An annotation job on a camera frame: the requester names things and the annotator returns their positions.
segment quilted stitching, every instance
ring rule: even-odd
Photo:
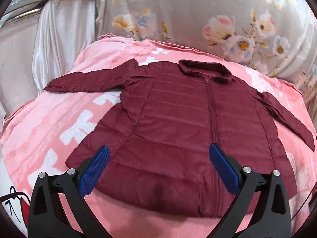
[[[90,85],[122,85],[122,104],[104,116],[70,155],[67,166],[76,167],[96,146],[107,145],[112,160],[98,182],[100,191],[163,213],[222,217],[233,197],[208,158],[209,145],[217,139],[241,165],[262,173],[277,167],[289,197],[294,195],[293,170],[269,113],[310,144],[308,130],[277,101],[259,94],[224,66],[220,73],[212,70],[221,69],[220,64],[190,63],[203,69],[186,64],[157,62],[138,67],[130,60],[115,68],[117,75],[108,74],[112,70],[90,74],[97,78],[90,79]],[[124,67],[129,68],[129,77],[118,75]],[[55,80],[46,90],[64,92],[68,86],[80,90],[71,83],[72,74],[60,81],[63,86]],[[85,83],[85,89],[90,88],[100,89]]]

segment blue gripper pad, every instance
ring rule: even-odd
[[[107,146],[104,146],[79,180],[78,192],[82,198],[93,191],[93,188],[95,187],[109,160],[110,151]]]
[[[239,177],[223,152],[215,144],[211,144],[209,147],[209,158],[227,191],[237,196],[240,192]]]

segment jacket zipper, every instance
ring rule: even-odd
[[[213,95],[210,91],[210,84],[208,82],[205,82],[207,85],[207,94],[208,94],[208,110],[209,110],[209,119],[210,119],[210,138],[211,142],[218,142],[218,137],[216,135],[216,116],[215,116],[215,110],[213,109],[214,101],[213,101]]]
[[[216,115],[215,115],[215,110],[213,109],[214,106],[214,99],[213,99],[213,94],[210,90],[210,84],[208,82],[205,82],[207,85],[207,94],[208,94],[208,110],[209,110],[209,119],[210,119],[210,138],[211,138],[211,143],[218,143],[218,137],[216,135]],[[221,200],[220,200],[220,196],[219,196],[219,190],[218,187],[216,187],[216,183],[217,183],[218,178],[214,178],[213,179],[213,184],[212,186],[215,188],[215,196],[214,196],[214,200],[216,203],[214,204],[214,210],[216,210],[216,212],[219,212],[220,209],[220,204],[221,204]]]

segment jacket sleeve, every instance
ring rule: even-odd
[[[297,134],[311,150],[315,151],[314,138],[312,133],[295,116],[283,107],[279,101],[270,93],[257,92],[258,100],[264,103],[267,111],[279,122]]]
[[[114,87],[126,87],[140,79],[154,77],[150,65],[139,67],[131,59],[111,70],[98,70],[88,73],[74,72],[52,80],[45,91],[50,92],[106,92]]]

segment curtain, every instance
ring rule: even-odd
[[[28,15],[0,29],[0,101],[4,108],[3,112],[0,107],[0,129],[5,113],[9,116],[37,97],[32,59],[39,17],[39,13]]]
[[[105,20],[105,12],[106,12],[106,1],[107,0],[96,0],[96,9],[97,9],[97,18],[96,18],[96,28],[97,28],[97,36],[104,35],[103,26]]]
[[[4,111],[4,108],[0,102],[0,132],[2,132],[2,129],[3,129],[4,117],[5,117],[5,111]]]
[[[42,9],[32,62],[38,94],[69,71],[95,40],[95,0],[50,0]]]

